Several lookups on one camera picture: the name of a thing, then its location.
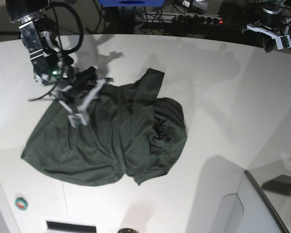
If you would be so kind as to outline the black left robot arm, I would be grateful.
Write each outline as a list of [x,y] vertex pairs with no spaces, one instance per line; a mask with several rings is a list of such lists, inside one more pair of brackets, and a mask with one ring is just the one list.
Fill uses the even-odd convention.
[[259,44],[266,53],[274,48],[278,50],[291,48],[291,17],[284,17],[286,7],[283,0],[251,0],[243,8],[245,16],[252,19],[242,28],[242,33],[251,31],[259,34]]

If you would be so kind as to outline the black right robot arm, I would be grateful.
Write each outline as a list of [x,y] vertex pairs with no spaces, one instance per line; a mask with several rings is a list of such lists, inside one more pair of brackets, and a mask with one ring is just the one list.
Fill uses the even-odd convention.
[[[98,98],[104,84],[112,81],[97,74],[95,67],[79,71],[70,55],[77,52],[84,40],[84,30],[78,13],[67,3],[51,0],[7,0],[11,22],[19,21],[20,38],[28,50],[34,79],[52,88],[46,94],[57,100],[68,112],[72,127],[87,125],[88,107]],[[65,50],[61,44],[58,19],[48,18],[43,11],[65,8],[74,17],[79,29],[75,47]]]

